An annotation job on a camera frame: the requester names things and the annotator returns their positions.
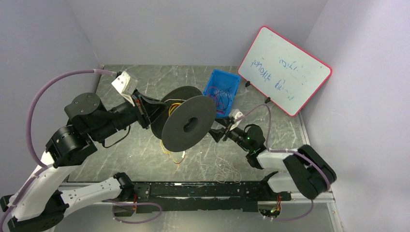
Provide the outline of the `grey perforated cable spool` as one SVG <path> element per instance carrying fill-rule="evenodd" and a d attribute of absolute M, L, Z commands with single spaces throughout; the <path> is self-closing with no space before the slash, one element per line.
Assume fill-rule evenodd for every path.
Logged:
<path fill-rule="evenodd" d="M 151 131 L 171 152 L 185 151 L 199 143 L 216 117 L 214 101 L 196 87 L 179 87 L 160 101 L 168 106 L 151 123 Z"/>

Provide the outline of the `blue plastic bin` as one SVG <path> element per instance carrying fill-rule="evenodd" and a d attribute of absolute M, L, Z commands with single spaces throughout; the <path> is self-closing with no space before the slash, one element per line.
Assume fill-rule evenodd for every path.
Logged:
<path fill-rule="evenodd" d="M 210 97 L 216 106 L 216 118 L 228 116 L 241 77 L 236 74 L 214 69 L 203 90 L 203 95 Z"/>

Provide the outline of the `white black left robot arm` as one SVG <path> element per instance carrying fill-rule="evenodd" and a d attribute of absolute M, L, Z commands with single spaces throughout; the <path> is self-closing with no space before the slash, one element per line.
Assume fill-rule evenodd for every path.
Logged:
<path fill-rule="evenodd" d="M 69 120 L 58 129 L 45 146 L 41 161 L 23 187 L 14 195 L 3 196 L 0 205 L 10 219 L 7 226 L 12 232 L 51 232 L 66 216 L 100 201 L 137 207 L 139 193 L 125 173 L 94 185 L 60 191 L 65 178 L 93 153 L 96 144 L 115 133 L 129 131 L 138 122 L 142 128 L 149 125 L 165 110 L 167 104 L 135 91 L 131 101 L 110 110 L 100 97 L 84 93 L 65 107 Z"/>

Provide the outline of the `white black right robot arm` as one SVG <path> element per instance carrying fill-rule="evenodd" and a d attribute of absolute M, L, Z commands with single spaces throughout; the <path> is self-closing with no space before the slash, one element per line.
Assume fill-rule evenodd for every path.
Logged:
<path fill-rule="evenodd" d="M 266 193 L 299 192 L 314 200 L 330 189 L 337 179 L 335 171 L 310 145 L 296 149 L 272 150 L 266 145 L 263 130 L 256 124 L 235 127 L 229 117 L 216 119 L 223 127 L 210 129 L 215 142 L 228 139 L 247 155 L 248 164 L 260 170 L 273 170 L 260 183 Z"/>

